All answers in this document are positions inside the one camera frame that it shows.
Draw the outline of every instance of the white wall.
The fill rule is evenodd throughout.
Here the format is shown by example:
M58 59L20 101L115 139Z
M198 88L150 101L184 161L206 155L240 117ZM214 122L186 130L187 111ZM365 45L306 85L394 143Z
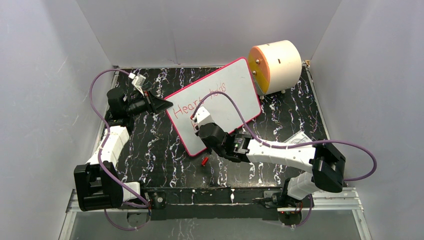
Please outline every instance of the white wall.
M424 2L343 0L311 61L332 139L378 168L355 182L375 240L424 239ZM351 148L346 176L371 169Z
M74 0L0 1L0 65L0 236L57 239L100 126L88 89L112 65Z
M76 0L113 65L224 65L290 40L311 59L341 0Z

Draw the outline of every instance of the red marker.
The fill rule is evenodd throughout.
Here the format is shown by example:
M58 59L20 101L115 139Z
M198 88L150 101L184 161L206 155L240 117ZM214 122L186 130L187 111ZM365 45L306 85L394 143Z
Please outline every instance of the red marker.
M203 161L201 161L201 165L204 167L205 165L206 165L206 163L208 162L208 160L209 160L209 157L204 157L203 158Z

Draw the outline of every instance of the red whiteboard border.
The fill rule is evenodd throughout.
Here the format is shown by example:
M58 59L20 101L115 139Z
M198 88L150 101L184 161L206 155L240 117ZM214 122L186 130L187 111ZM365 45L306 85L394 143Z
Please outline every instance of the red whiteboard border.
M200 78L199 80L197 80L197 81L194 81L194 82L190 83L189 85L187 85L187 86L185 86L185 87L181 88L180 90L178 90L178 91L176 91L176 92L174 92L174 93L171 93L169 96L165 97L164 99L165 99L165 100L167 100L167 99L168 99L168 98L170 98L171 96L173 96L173 95L175 95L175 94L177 94L177 93L181 92L182 90L184 90L184 89L186 89L186 88L190 87L191 85L194 85L194 84L196 84L196 83L198 83L198 82L202 81L203 79L205 79L205 78L209 77L210 75L215 74L216 72L218 72L218 71L220 71L220 70L222 70L222 69L224 69L224 68L226 68L226 67L228 67L228 66L232 65L233 63L235 63L235 62L237 62L237 61L239 61L239 60L242 60L242 59L246 62L247 69L249 69L248 60L247 60L245 57L237 58L236 60L234 60L234 61L232 61L232 62L228 63L227 65L225 65L225 66L223 66L223 67L221 67L221 68L219 68L219 69L217 69L217 70L215 70L215 71L213 71L213 72L209 73L208 75L206 75L206 76L204 76L204 77ZM253 90L254 90L254 93L256 94L257 104L259 105L259 113L258 113L257 115L255 115L254 117L252 117L252 119L247 120L247 121L246 121L246 123L250 122L251 120L253 120L253 119L254 119L254 118L256 118L257 116L259 116L259 115L261 114L261 112L262 112L262 110L261 110L261 103L259 102L258 93L256 92L255 82L254 82L254 80L253 80L253 76L252 76L252 73L251 73L251 71L250 71L250 70L249 70L249 74L250 74L250 79L251 79L252 84L253 84ZM176 130L176 133L178 134L179 139L180 139L180 140L181 140L181 142L182 142L182 145L184 145L184 148L185 148L185 151L187 152L187 154L188 154L190 157L195 157L195 156L197 156L197 155L201 154L201 153L202 153L202 152L206 149L206 147L205 147L205 148L203 148L201 151L199 151L198 153L196 153L196 154L194 154L194 155L190 154L190 153L189 153L189 151L187 151L186 144L184 143L183 138L181 137L180 133L178 132L178 129L177 129L177 127L176 127L176 125L175 125L174 121L172 120L172 118L171 118L171 116L170 116L170 114L169 114L168 110L166 110L166 114L168 115L169 119L171 120L171 123L172 123L172 125L174 126L174 128L175 128L175 130Z

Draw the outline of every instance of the black bracket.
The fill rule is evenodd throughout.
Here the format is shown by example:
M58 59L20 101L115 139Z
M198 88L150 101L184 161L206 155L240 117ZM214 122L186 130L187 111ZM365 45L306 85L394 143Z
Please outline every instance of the black bracket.
M104 161L103 164L118 177L111 162ZM122 186L112 180L99 164L77 165L73 176L79 208L82 211L113 209L122 205L124 198Z
M121 126L128 129L131 134L134 129L133 116L148 112L155 115L173 106L173 103L144 91L144 96L139 91L134 91L128 97L121 88L115 87L107 92L109 109L106 120L109 126Z
M167 193L165 191L149 192L148 196L151 200L151 209L160 210L167 206Z
M298 225L302 221L302 211L282 211L278 213L278 219L286 226Z
M250 134L238 133L237 129L229 134L214 122L200 126L198 136L210 153L213 150L218 156L233 163L250 163L248 157Z
M340 193L343 190L346 158L332 144L315 144L315 157L312 164L312 181L319 189Z
M291 178L284 181L282 190L267 190L263 192L263 198L252 199L253 203L260 204L267 209L296 207L296 204L302 200L297 200L287 195L288 186Z

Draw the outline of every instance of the whiteboard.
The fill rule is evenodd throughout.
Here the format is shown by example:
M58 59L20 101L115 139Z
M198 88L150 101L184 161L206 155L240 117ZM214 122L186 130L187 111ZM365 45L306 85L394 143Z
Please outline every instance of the whiteboard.
M214 91L228 94L246 121L261 113L255 84L244 57L167 96L165 99L172 102L173 106L169 107L166 113L190 156L195 156L206 149L200 138L195 135L196 124L191 121L190 116L200 100ZM222 94L208 97L202 106L225 132L231 133L243 125L231 102Z

